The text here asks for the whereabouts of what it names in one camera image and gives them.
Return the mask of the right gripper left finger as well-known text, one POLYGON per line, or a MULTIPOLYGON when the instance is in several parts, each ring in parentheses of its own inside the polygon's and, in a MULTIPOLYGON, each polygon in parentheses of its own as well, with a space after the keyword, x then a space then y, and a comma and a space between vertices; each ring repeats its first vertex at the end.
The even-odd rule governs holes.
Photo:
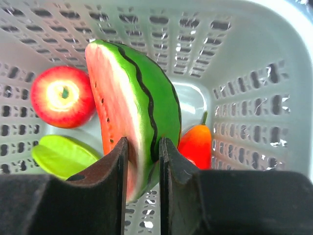
POLYGON ((124 234, 128 142, 71 176, 14 174, 0 177, 3 235, 124 234))

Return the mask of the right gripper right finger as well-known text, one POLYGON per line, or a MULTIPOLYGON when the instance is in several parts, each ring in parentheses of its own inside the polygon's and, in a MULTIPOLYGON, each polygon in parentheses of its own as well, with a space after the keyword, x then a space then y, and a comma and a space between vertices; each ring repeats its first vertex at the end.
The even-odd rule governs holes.
POLYGON ((159 141, 163 235, 310 235, 313 185, 292 171, 201 170, 159 141))

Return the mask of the red apple toy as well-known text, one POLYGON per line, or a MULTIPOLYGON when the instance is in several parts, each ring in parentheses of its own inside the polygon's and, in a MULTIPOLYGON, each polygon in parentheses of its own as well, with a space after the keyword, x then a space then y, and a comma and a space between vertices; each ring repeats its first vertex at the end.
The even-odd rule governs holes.
POLYGON ((39 118, 58 128, 78 128, 95 113, 89 75, 75 67, 55 66, 40 73, 30 99, 39 118))

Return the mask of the watermelon slice toy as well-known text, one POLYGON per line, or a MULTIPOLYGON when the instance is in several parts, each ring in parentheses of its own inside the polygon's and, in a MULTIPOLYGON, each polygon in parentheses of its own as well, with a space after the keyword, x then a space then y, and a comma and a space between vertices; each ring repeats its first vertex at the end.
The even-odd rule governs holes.
POLYGON ((158 182, 159 141, 178 146, 179 97, 163 69, 128 45, 94 40, 85 48, 104 154, 121 138, 128 142, 127 203, 158 182))

